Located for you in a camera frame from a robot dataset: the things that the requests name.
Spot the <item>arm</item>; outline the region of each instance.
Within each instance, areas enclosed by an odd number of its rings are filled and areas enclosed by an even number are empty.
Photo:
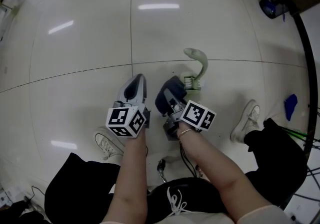
[[[188,128],[186,123],[180,122],[177,134]],[[270,205],[255,190],[235,162],[204,139],[200,133],[189,131],[180,137],[180,141],[217,188],[224,206],[235,222],[255,209]]]
[[[146,136],[143,127],[125,146],[113,200],[104,222],[144,224],[147,218]]]

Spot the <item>shoe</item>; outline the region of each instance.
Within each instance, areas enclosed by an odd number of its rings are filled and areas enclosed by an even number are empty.
[[[258,118],[260,106],[255,100],[250,100],[246,105],[242,117],[230,135],[232,142],[244,143],[245,136],[254,130],[259,130]]]
[[[94,142],[106,154],[106,159],[114,155],[124,154],[124,145],[117,139],[112,137],[106,127],[99,127],[93,133]]]

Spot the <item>white cube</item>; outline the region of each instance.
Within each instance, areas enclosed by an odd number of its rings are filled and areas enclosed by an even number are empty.
[[[190,100],[180,119],[197,129],[208,131],[215,117],[214,111]]]
[[[137,106],[110,108],[105,126],[117,137],[136,138],[146,122]]]

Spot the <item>wall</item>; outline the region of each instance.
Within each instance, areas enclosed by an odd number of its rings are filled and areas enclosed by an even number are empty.
[[[305,29],[308,33],[310,44],[312,47],[318,84],[318,103],[320,104],[320,4],[306,10],[301,14]],[[318,117],[315,138],[320,139],[320,118]],[[320,150],[313,149],[309,158],[308,166],[311,169],[320,167]],[[320,183],[320,174],[315,176]],[[317,187],[314,179],[309,176],[304,184],[297,191],[297,194],[315,198],[320,200],[320,190]],[[317,212],[320,210],[318,202],[298,198],[294,196],[287,206],[285,212],[289,215],[294,214],[301,223],[309,224]]]

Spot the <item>bracelet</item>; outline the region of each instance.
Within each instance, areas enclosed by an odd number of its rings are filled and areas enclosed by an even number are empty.
[[[187,132],[189,132],[189,131],[192,131],[192,130],[193,130],[192,128],[189,128],[189,129],[184,130],[182,133],[180,133],[180,134],[178,135],[178,139],[180,139],[180,137],[181,137],[183,134],[185,134],[185,133],[187,133]]]

